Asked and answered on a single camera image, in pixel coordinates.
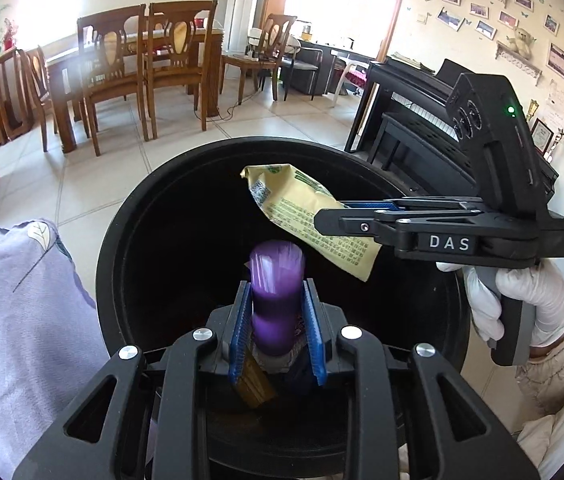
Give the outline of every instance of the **silver screw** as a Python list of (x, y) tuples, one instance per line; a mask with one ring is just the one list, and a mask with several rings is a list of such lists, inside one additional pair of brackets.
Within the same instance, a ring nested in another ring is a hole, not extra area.
[(415, 347), (415, 352), (422, 357), (433, 357), (436, 354), (436, 349), (428, 343), (420, 343)]
[(347, 325), (342, 327), (341, 330), (342, 337), (346, 339), (360, 339), (362, 336), (362, 330), (353, 325)]
[(213, 337), (213, 330), (210, 328), (198, 328), (193, 332), (193, 339), (196, 341), (206, 341)]
[(120, 359), (128, 360), (135, 357), (138, 354), (138, 352), (139, 350), (137, 349), (137, 346), (127, 345), (121, 348), (118, 354), (120, 356)]

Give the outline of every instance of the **teddy bear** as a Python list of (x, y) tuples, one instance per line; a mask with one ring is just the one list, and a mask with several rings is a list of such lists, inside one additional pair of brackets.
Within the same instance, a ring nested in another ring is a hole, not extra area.
[(513, 38), (507, 38), (508, 47), (517, 52), (524, 59), (531, 59), (531, 44), (533, 37), (523, 28), (516, 27), (513, 29)]

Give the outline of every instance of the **gloved hand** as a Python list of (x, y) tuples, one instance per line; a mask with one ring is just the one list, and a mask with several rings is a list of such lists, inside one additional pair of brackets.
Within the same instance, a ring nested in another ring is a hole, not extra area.
[[(438, 263), (438, 269), (449, 272), (462, 266)], [(500, 300), (479, 280), (475, 267), (464, 267), (466, 295), (473, 312), (475, 328), (482, 339), (499, 340), (504, 335), (500, 321)], [(498, 269), (498, 290), (514, 300), (536, 306), (536, 326), (531, 346), (549, 346), (564, 334), (564, 277), (551, 260), (542, 260), (529, 269)]]

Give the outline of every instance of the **piano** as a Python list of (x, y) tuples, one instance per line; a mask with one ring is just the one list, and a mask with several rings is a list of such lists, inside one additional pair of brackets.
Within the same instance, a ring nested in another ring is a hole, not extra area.
[[(463, 72), (470, 70), (448, 59), (436, 75), (391, 58), (372, 62), (345, 152), (366, 153), (370, 162), (381, 162), (383, 170), (395, 173), (415, 194), (476, 196), (471, 165), (444, 106)], [(373, 83), (379, 90), (358, 136)], [(538, 159), (548, 201), (558, 174), (540, 153)]]

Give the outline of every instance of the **gray handle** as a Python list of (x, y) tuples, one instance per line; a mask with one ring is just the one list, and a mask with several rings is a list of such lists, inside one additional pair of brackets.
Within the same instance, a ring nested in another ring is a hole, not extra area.
[(531, 335), (536, 324), (536, 307), (521, 300), (502, 296), (495, 285), (495, 267), (475, 267), (478, 278), (493, 292), (502, 304), (500, 320), (504, 336), (499, 341), (489, 340), (491, 359), (496, 365), (526, 364), (531, 349)]

